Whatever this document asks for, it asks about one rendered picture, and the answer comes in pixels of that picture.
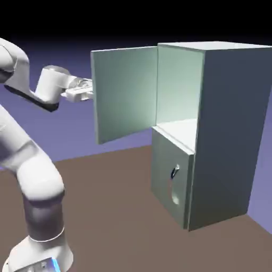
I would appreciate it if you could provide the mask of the pale green cabinet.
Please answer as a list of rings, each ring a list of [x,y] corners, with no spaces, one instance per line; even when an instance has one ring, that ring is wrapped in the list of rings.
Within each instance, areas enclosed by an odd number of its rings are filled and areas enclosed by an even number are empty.
[[[194,152],[192,231],[247,212],[272,91],[272,46],[158,44],[156,124]]]

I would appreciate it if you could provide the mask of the pale green closed cabinet door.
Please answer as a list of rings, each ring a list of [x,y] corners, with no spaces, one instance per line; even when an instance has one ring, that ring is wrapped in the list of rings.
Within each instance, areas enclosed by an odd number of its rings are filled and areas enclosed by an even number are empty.
[[[194,152],[158,126],[152,128],[151,190],[182,229],[187,229]],[[179,164],[175,179],[179,205],[171,199],[170,177]]]

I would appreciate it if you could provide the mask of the pale green cabinet door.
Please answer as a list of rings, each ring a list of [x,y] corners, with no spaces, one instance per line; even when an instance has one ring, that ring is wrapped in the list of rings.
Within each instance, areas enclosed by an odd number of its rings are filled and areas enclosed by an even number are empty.
[[[91,52],[98,144],[155,125],[157,63],[156,46]]]
[[[187,229],[194,152],[158,126],[152,128],[151,190],[182,229]],[[179,164],[175,179],[179,205],[171,199],[170,177]]]

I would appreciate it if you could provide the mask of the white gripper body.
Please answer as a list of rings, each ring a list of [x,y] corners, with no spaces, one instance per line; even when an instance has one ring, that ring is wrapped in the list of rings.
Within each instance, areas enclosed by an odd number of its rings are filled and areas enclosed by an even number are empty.
[[[61,96],[68,101],[86,101],[93,98],[92,87],[76,87],[66,89]]]

